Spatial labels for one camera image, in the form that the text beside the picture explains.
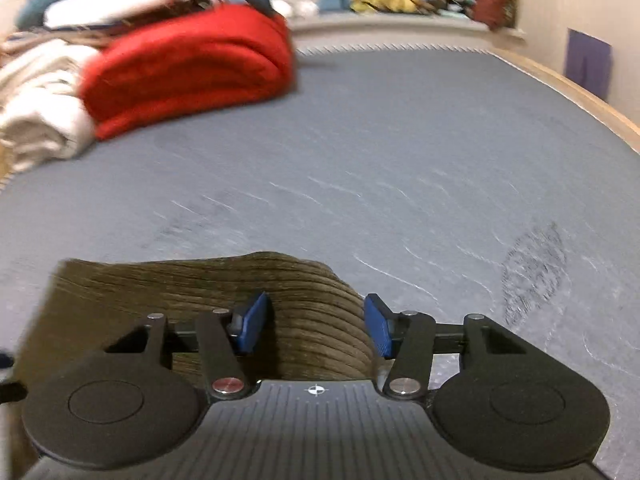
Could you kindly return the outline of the dark olive corduroy pants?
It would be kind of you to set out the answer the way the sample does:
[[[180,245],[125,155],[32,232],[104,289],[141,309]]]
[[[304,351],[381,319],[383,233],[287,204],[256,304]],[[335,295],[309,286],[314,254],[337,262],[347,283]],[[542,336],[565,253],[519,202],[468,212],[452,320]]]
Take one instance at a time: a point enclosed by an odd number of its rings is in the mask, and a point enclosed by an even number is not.
[[[363,299],[321,262],[280,252],[202,260],[60,263],[18,347],[11,379],[32,388],[63,365],[115,340],[151,312],[189,321],[233,309],[260,292],[274,307],[277,377],[368,379],[376,359]]]

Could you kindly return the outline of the grey bed mattress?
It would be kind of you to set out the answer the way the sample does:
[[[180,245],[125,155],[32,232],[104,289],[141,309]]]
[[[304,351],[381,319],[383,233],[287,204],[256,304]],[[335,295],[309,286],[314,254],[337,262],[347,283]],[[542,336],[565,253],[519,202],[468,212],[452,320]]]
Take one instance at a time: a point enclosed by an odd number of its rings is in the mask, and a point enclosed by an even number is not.
[[[331,52],[284,99],[100,142],[1,194],[1,344],[50,275],[105,262],[318,260],[397,310],[482,312],[590,378],[598,456],[639,474],[639,157],[488,54]]]

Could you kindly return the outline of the cream folded blanket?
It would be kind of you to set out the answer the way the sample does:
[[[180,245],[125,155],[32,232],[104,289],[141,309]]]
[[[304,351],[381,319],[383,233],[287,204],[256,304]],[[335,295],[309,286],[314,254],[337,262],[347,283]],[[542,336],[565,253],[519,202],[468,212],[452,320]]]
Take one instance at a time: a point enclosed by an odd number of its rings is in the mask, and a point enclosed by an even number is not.
[[[14,174],[72,159],[96,140],[79,86],[85,65],[98,55],[93,47],[55,39],[2,68],[1,145]]]

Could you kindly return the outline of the red folded blanket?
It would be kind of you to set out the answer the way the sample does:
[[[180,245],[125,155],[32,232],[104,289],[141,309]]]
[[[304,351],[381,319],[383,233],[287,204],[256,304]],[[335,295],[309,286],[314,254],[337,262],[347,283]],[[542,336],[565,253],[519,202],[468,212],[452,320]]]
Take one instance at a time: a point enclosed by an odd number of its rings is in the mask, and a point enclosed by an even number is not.
[[[268,101],[294,79],[285,19],[226,3],[115,40],[82,69],[78,94],[94,135],[105,141],[168,119]]]

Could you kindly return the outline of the navy striped folded cloth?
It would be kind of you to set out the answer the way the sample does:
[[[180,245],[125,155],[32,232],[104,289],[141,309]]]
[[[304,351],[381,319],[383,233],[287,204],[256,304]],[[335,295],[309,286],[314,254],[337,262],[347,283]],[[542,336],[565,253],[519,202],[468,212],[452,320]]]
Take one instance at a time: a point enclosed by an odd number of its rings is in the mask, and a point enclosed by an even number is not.
[[[114,40],[140,28],[208,11],[225,2],[226,0],[175,0],[156,9],[134,14],[131,18],[113,18],[103,24],[42,26],[12,32],[1,41],[1,54],[19,55],[55,39],[101,50]]]

